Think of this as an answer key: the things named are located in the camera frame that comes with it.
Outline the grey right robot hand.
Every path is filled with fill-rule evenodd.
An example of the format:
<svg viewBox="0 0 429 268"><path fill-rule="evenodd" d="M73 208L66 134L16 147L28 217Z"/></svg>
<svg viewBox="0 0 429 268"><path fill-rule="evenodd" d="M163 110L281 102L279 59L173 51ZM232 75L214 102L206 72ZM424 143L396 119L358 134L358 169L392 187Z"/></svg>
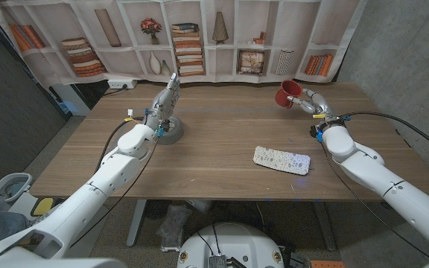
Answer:
<svg viewBox="0 0 429 268"><path fill-rule="evenodd" d="M287 100L299 105L304 112L311 114L314 118L324 118L325 121L337 120L336 113L321 94L310 89L303 89L302 92L308 96L308 100L300 100L294 96L288 96Z"/></svg>

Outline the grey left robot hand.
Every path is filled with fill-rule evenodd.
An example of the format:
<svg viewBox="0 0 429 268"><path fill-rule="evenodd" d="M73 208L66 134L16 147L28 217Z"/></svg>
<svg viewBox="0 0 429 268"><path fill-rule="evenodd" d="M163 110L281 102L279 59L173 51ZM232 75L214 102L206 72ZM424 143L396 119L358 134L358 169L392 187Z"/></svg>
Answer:
<svg viewBox="0 0 429 268"><path fill-rule="evenodd" d="M153 99L152 106L144 120L146 126L152 130L157 130L159 125L171 117L179 99L179 86L178 74L173 73L167 86Z"/></svg>

